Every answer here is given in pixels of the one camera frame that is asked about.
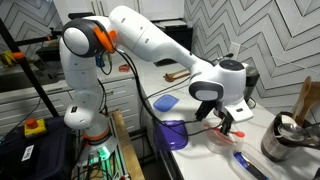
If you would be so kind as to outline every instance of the wooden spoon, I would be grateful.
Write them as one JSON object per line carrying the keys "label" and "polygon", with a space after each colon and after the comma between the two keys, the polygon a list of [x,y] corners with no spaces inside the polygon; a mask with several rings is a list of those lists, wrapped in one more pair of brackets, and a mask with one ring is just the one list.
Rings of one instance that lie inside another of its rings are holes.
{"label": "wooden spoon", "polygon": [[182,72],[185,72],[185,71],[187,71],[187,70],[188,70],[188,69],[182,69],[182,70],[180,70],[180,71],[173,72],[173,73],[170,73],[170,74],[167,74],[167,73],[166,73],[163,77],[164,77],[164,79],[165,79],[167,82],[173,82],[173,81],[175,81],[175,80],[177,80],[177,79],[180,79],[180,78],[189,76],[190,73],[186,73],[186,74],[183,74],[183,75],[181,75],[181,76],[174,77],[175,75],[180,74],[180,73],[182,73]]}
{"label": "wooden spoon", "polygon": [[[308,82],[310,81],[309,77],[307,77],[306,81],[306,84],[308,84]],[[300,108],[297,108],[297,112],[294,113],[297,113],[297,115],[295,118],[293,118],[299,126],[303,125],[305,117],[307,116],[310,108],[316,102],[320,101],[320,82],[311,82],[310,87],[308,88],[307,85],[306,89],[308,89],[308,91],[306,93],[303,93],[303,101],[299,102],[300,104],[302,103],[302,105],[298,105],[298,107],[301,106],[301,110],[299,111]]]}
{"label": "wooden spoon", "polygon": [[303,104],[304,104],[304,98],[307,96],[307,94],[310,90],[310,87],[311,87],[311,77],[308,76],[303,82],[303,85],[300,90],[299,98],[298,98],[296,104],[293,106],[293,109],[291,111],[292,112],[292,119],[295,120],[297,118],[298,113],[301,111]]}

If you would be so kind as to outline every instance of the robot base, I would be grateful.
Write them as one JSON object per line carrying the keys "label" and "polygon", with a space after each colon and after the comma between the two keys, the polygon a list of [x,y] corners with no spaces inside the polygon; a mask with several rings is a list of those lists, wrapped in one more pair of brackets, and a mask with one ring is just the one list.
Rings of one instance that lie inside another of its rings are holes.
{"label": "robot base", "polygon": [[105,161],[116,150],[118,145],[117,139],[112,135],[105,142],[99,145],[86,145],[84,148],[78,166],[87,166],[88,160],[91,163],[96,164],[101,161]]}
{"label": "robot base", "polygon": [[112,156],[115,156],[115,163],[118,168],[115,174],[113,174],[112,179],[119,179],[121,176],[124,176],[128,174],[125,160],[120,148],[120,143],[118,139],[118,134],[115,129],[114,120],[112,117],[108,118],[108,123],[110,125],[110,129],[112,132],[112,135],[103,143],[99,145],[87,145],[81,156],[79,161],[77,162],[78,166],[78,172],[83,172],[83,170],[88,165],[88,160],[90,164],[96,165],[99,164],[101,169],[103,169],[105,172],[108,172],[108,174],[112,174],[110,167],[110,160],[112,158],[109,158],[112,153],[114,153]]}

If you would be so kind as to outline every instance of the black pole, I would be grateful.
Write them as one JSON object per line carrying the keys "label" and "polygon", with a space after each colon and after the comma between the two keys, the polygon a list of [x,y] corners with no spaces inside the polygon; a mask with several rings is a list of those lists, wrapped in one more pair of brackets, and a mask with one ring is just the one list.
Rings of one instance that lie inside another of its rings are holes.
{"label": "black pole", "polygon": [[[9,33],[7,27],[4,25],[2,19],[0,18],[0,34],[4,41],[7,43],[9,49],[11,52],[21,52],[19,47],[16,45],[14,39],[12,38],[11,34]],[[32,83],[33,87],[38,92],[39,96],[43,100],[43,102],[46,104],[47,108],[51,112],[52,116],[58,117],[59,114],[57,110],[52,105],[50,99],[48,98],[46,92],[43,90],[41,84],[37,80],[36,76],[33,74],[33,71],[31,70],[28,61],[25,57],[19,59],[17,62],[19,62],[21,68],[23,69],[24,73],[29,78],[30,82]]]}

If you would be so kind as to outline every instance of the metal pot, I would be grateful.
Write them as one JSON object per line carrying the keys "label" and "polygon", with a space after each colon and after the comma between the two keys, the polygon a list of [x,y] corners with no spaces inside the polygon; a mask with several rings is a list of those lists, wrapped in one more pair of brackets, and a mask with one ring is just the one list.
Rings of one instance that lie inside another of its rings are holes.
{"label": "metal pot", "polygon": [[271,161],[280,162],[288,159],[291,154],[301,147],[288,147],[279,142],[282,138],[278,126],[283,123],[282,117],[292,117],[292,113],[280,112],[272,121],[261,141],[261,152]]}

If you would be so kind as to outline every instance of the countertop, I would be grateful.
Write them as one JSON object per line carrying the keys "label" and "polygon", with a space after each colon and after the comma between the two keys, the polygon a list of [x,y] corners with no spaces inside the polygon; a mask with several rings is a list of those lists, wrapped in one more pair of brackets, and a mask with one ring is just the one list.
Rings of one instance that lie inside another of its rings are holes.
{"label": "countertop", "polygon": [[[109,65],[107,62],[106,66],[104,67],[104,70],[106,72],[109,71]],[[97,67],[97,76],[100,79],[102,83],[108,83],[112,81],[117,81],[120,79],[126,79],[126,78],[133,78],[132,71],[129,72],[119,72],[118,67],[122,64],[126,64],[126,62],[118,55],[118,54],[112,54],[112,67],[113,71],[110,75],[106,76],[103,74],[103,72],[100,70],[100,68]],[[17,67],[16,70],[10,70],[9,73],[15,73],[15,72],[21,72],[22,70]],[[57,83],[47,84],[43,85],[42,88],[47,94],[53,94],[63,91],[72,90],[70,88],[65,80],[59,80]],[[38,96],[38,93],[33,87],[15,90],[15,91],[8,91],[0,93],[0,104],[15,100],[21,100],[21,99],[27,99]]]}
{"label": "countertop", "polygon": [[[172,73],[178,70],[184,69],[179,64],[172,64],[162,67],[156,67],[153,63],[145,62],[137,58],[132,53],[128,52],[135,62],[140,76],[140,81],[146,95],[151,95],[161,89],[167,88],[182,80],[175,81],[174,83],[168,83],[162,77],[165,73]],[[118,72],[118,66],[124,64],[119,55],[113,55],[113,72],[110,76],[105,76],[100,70],[97,70],[98,77],[102,82],[111,82],[123,78],[133,77],[132,71],[129,73]],[[178,90],[168,92],[174,97],[179,99],[179,102],[174,106],[172,110],[166,113],[161,113],[154,110],[157,117],[161,120],[194,120],[194,113],[200,106],[200,102],[193,99],[188,92],[188,81],[184,82],[178,87],[183,87]],[[71,90],[66,85],[64,80],[58,83],[43,86],[44,90],[48,93],[55,89]],[[20,97],[23,94],[30,96],[37,95],[34,88],[27,88],[17,91],[11,91],[0,94],[0,103],[8,98]],[[149,99],[152,105],[160,96]],[[239,130],[246,133],[244,142],[252,145],[259,152],[261,139],[266,131],[267,127],[274,119],[274,115],[268,112],[265,108],[259,104],[253,109],[254,118],[236,124]],[[208,118],[215,118],[210,113]],[[192,124],[187,126],[188,132],[196,132],[201,129],[201,124]],[[223,155],[215,154],[211,152],[205,145],[205,134],[201,133],[190,137],[188,145],[178,151],[172,151],[174,160],[176,161],[183,177],[185,179],[238,179],[238,176],[229,167],[226,157]],[[320,151],[316,151],[309,148],[302,148],[296,152],[291,159],[288,159],[282,163],[275,163],[279,167],[281,173],[281,179],[312,179],[317,169],[320,167]]]}

